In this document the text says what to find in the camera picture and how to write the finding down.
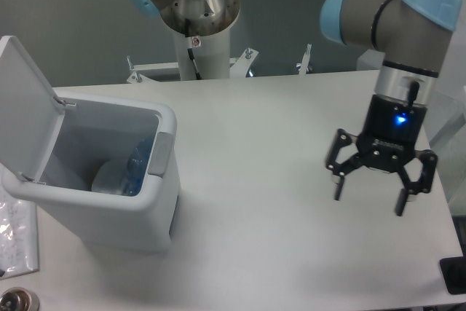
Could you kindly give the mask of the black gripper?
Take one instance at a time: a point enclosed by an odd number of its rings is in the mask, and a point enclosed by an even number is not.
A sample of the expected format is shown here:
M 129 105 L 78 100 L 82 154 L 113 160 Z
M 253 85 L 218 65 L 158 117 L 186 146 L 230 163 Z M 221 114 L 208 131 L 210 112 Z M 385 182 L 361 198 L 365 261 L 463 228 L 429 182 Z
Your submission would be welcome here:
M 336 179 L 333 198 L 340 200 L 346 175 L 362 165 L 367 168 L 397 173 L 403 184 L 395 206 L 395 214 L 402 216 L 410 196 L 430 193 L 438 156 L 431 150 L 414 151 L 427 108 L 409 106 L 406 102 L 373 95 L 359 136 L 339 128 L 325 157 L 325 167 Z M 351 157 L 338 161 L 340 151 L 354 144 Z M 404 165 L 418 159 L 422 164 L 419 178 L 411 181 Z

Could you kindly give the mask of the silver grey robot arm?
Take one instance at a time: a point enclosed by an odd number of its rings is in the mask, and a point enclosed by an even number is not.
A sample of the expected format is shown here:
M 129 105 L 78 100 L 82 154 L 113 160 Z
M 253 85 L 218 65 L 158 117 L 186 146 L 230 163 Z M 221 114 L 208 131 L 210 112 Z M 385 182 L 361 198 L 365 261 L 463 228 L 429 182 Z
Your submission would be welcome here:
M 233 24 L 238 0 L 132 1 L 179 35 L 183 80 L 229 75 L 227 46 L 207 51 L 205 41 Z M 415 144 L 461 7 L 462 0 L 325 0 L 320 12 L 327 39 L 384 56 L 363 129 L 358 135 L 337 130 L 325 166 L 338 186 L 360 167 L 397 173 L 402 183 L 398 216 L 410 197 L 432 188 L 437 155 L 418 151 Z

